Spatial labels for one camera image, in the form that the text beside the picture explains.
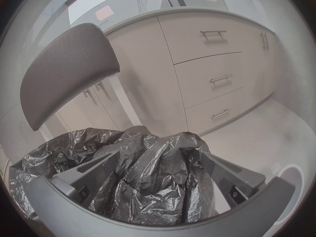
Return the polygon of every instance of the tile floor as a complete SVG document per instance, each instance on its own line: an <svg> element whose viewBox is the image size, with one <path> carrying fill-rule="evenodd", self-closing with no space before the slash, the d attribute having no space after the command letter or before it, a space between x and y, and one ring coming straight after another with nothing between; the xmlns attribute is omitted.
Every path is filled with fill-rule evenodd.
<svg viewBox="0 0 316 237"><path fill-rule="evenodd" d="M211 153L264 174L266 183L288 164L303 170L305 190L314 176L316 135L294 112L271 98L201 138ZM219 213L230 209L216 186L215 200Z"/></svg>

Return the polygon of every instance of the white circular rim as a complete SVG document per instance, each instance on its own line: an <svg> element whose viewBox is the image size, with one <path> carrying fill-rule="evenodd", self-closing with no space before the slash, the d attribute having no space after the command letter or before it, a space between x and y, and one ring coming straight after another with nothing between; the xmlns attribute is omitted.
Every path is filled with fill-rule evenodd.
<svg viewBox="0 0 316 237"><path fill-rule="evenodd" d="M296 208L297 208L297 206L298 206L299 201L301 200L302 193L303 193L303 189L304 189L304 174L303 174L302 169L301 169L299 166L297 166L296 164L289 164L289 165L285 166L285 167L277 174L277 177L280 177L280 176L283 174L283 172L284 172L285 170L289 169L289 168L296 168L296 169L299 171L299 173L300 173L300 175L301 175L301 179L302 179L302 187L301 187L300 195L299 195L299 197L298 197L298 199L297 199L297 202L295 203L295 206L292 208L292 210L289 212L289 214L288 214L284 219L282 219L282 220L280 220L280 221L276 221L276 222L274 223L275 225L278 225L278 224L283 223L284 221L286 221L286 220L293 214L293 212L296 210Z"/></svg>

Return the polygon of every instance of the gray upholstered backrest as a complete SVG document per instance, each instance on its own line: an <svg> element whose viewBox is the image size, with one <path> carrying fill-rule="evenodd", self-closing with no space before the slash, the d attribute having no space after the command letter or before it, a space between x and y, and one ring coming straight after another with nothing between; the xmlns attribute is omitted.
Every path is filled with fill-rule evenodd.
<svg viewBox="0 0 316 237"><path fill-rule="evenodd" d="M24 115L36 131L64 104L97 81L119 72L102 30L84 23L67 30L32 62L22 80Z"/></svg>

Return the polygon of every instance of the cabinet handle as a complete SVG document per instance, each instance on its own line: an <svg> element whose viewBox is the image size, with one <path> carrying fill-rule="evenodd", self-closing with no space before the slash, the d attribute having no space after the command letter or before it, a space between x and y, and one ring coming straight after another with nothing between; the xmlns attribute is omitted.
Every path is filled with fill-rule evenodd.
<svg viewBox="0 0 316 237"><path fill-rule="evenodd" d="M218 114L218 115L213 114L212 119L215 119L215 118L217 118L217 117L219 117L219 116L222 116L223 114L228 113L230 110L231 110L231 108L228 109L228 110L227 110L227 109L224 109L224 112L223 112L223 113L220 113L220 114Z"/></svg>
<svg viewBox="0 0 316 237"><path fill-rule="evenodd" d="M88 90L87 90L87 89L84 90L82 93L84 94L84 98L87 98L87 97L88 97Z"/></svg>
<svg viewBox="0 0 316 237"><path fill-rule="evenodd" d="M225 33L227 32L226 30L201 30L201 33L202 34L205 34L205 33Z"/></svg>
<svg viewBox="0 0 316 237"><path fill-rule="evenodd" d="M211 82L215 82L215 81L219 81L219 80L222 80L222 79L225 79L225 78L228 78L228 77L232 77L233 74L225 74L224 76L222 77L219 77L219 78L211 78Z"/></svg>
<svg viewBox="0 0 316 237"><path fill-rule="evenodd" d="M263 37L263 43L264 43L264 45L263 45L262 47L264 47L264 49L266 50L266 49L267 49L267 47L265 46L265 40L264 40L263 31L261 31L261 34L260 34L260 35Z"/></svg>
<svg viewBox="0 0 316 237"><path fill-rule="evenodd" d="M101 89L100 89L100 85L101 85L101 83L100 82L98 82L98 83L96 83L94 86L95 86L95 88L97 89L97 91L100 91Z"/></svg>
<svg viewBox="0 0 316 237"><path fill-rule="evenodd" d="M269 46L268 46L268 38L267 38L267 33L265 32L264 33L264 36L265 36L265 39L266 39L266 41L267 41L267 50L269 50Z"/></svg>

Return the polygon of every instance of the trash bag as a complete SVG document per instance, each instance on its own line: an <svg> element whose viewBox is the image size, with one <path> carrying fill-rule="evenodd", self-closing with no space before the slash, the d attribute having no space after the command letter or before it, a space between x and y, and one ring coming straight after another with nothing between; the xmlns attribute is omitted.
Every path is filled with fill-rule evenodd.
<svg viewBox="0 0 316 237"><path fill-rule="evenodd" d="M41 222L23 184L115 150L120 152L116 169L89 210L123 222L160 226L215 215L213 180L200 162L202 152L210 153L207 144L190 132L160 138L144 126L125 131L87 128L44 143L10 167L11 196L27 217Z"/></svg>

